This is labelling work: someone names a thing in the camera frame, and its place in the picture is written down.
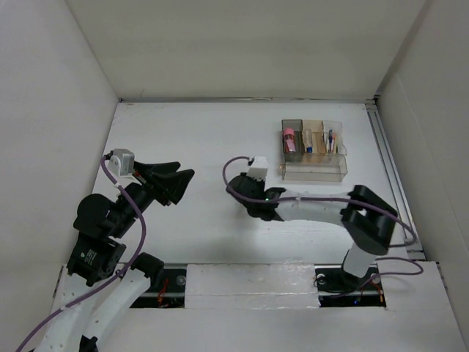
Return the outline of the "clear glue bottle blue cap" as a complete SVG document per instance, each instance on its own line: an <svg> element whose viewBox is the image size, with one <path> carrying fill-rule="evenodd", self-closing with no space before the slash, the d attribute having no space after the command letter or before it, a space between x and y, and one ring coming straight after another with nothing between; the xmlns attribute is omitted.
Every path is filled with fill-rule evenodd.
<svg viewBox="0 0 469 352"><path fill-rule="evenodd" d="M310 128L305 128L302 131L303 144L307 153L314 153L314 134Z"/></svg>

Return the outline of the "blue gel pen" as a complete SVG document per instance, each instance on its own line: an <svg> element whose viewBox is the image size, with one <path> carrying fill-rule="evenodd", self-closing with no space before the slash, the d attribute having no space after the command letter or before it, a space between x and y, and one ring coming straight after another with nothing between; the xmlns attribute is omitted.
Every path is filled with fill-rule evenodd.
<svg viewBox="0 0 469 352"><path fill-rule="evenodd" d="M330 129L328 131L328 152L329 153L333 152L333 142L334 142L334 133L333 133L333 130Z"/></svg>

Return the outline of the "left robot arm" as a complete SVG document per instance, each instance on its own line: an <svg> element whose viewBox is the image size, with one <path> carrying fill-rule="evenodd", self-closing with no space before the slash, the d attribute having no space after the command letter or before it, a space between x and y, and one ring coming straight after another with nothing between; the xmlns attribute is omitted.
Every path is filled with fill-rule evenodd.
<svg viewBox="0 0 469 352"><path fill-rule="evenodd" d="M78 238L59 287L57 307L20 344L40 330L36 351L98 351L117 321L146 290L163 284L164 263L143 252L143 212L153 203L176 205L195 172L180 163L143 164L104 155L100 167L119 190L116 201L102 194L83 198L74 228Z"/></svg>

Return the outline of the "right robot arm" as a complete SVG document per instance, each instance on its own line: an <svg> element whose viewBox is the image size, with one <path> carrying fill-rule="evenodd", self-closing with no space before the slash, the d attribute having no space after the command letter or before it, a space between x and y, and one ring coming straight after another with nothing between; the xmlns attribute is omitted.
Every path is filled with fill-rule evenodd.
<svg viewBox="0 0 469 352"><path fill-rule="evenodd" d="M245 207L249 216L263 221L316 221L344 228L353 245L339 270L325 277L330 293L358 290L368 278L369 266L388 253L396 211L369 188L359 185L327 200L282 187L266 188L243 172L228 182L226 191Z"/></svg>

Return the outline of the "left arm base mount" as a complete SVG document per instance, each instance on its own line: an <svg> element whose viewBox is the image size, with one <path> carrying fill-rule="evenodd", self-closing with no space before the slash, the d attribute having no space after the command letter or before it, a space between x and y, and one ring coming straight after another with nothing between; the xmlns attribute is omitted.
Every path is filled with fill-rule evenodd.
<svg viewBox="0 0 469 352"><path fill-rule="evenodd" d="M186 264L165 264L158 283L142 293L132 304L133 309L175 309L185 306L187 283Z"/></svg>

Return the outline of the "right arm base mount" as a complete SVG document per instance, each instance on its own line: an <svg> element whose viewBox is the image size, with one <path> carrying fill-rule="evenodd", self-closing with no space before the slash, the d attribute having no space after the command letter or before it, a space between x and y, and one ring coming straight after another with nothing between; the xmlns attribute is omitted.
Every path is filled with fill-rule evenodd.
<svg viewBox="0 0 469 352"><path fill-rule="evenodd" d="M340 265L316 265L313 284L318 292L320 308L386 308L380 278L368 282L368 279L378 273L375 264L368 268L364 278L356 278L346 273Z"/></svg>

